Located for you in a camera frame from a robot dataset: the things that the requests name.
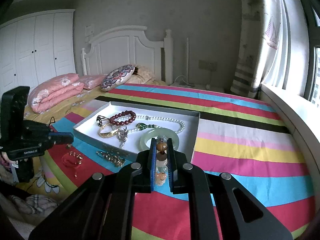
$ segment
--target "white wardrobe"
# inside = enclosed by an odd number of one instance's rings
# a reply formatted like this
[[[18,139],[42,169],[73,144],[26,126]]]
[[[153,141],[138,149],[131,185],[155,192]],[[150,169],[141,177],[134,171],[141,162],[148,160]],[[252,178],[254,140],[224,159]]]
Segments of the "white wardrobe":
[[[73,11],[38,12],[0,25],[0,95],[20,85],[31,92],[52,77],[76,72]]]

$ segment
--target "silver brooch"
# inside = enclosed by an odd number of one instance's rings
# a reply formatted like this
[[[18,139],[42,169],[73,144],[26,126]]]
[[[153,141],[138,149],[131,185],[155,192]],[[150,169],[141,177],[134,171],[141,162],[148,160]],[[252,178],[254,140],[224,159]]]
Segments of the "silver brooch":
[[[125,142],[127,141],[127,138],[128,138],[127,127],[118,131],[117,138],[121,142],[120,148],[122,148],[124,146]]]

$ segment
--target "red bead bracelet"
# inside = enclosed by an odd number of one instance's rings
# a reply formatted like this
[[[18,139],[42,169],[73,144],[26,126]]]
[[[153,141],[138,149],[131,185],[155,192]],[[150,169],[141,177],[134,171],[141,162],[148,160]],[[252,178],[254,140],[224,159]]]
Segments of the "red bead bracelet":
[[[118,122],[118,121],[115,121],[115,119],[118,119],[122,116],[126,116],[126,115],[131,115],[131,118],[126,120],[126,121],[121,121],[121,122]],[[109,123],[111,123],[112,125],[116,125],[116,126],[119,126],[119,125],[128,125],[129,123],[132,123],[134,120],[136,120],[136,114],[135,112],[133,111],[124,111],[124,112],[121,112],[119,114],[115,114],[113,117],[110,117],[109,118]]]

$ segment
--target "striped bedsheet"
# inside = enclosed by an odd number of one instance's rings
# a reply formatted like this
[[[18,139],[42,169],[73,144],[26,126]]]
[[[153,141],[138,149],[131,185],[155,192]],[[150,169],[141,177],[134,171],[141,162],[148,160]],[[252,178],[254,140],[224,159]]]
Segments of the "striped bedsheet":
[[[215,175],[225,171],[231,173],[294,237],[299,236],[313,218],[314,192],[303,155],[268,104],[210,91],[130,84],[72,108],[72,112],[53,127],[57,131],[72,132],[76,123],[106,101],[199,111],[201,119],[193,164]],[[64,146],[56,145],[44,156],[69,192],[94,172],[108,175],[119,171],[96,155],[97,148],[78,138],[75,138],[72,150],[84,155],[82,171],[77,178],[62,164],[61,157],[66,153]],[[171,194],[168,181],[162,187],[156,187],[152,194],[137,194],[132,239],[190,239],[188,195]]]

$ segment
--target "window frame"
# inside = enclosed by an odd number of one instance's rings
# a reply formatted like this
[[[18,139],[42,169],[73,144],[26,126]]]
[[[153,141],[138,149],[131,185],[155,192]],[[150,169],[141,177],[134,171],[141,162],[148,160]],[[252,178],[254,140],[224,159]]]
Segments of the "window frame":
[[[315,16],[316,10],[311,5],[310,0],[301,0],[301,3],[307,20],[309,36],[309,67],[306,88],[303,97],[311,102],[317,75],[318,56],[316,49],[320,49],[320,26],[317,24]]]

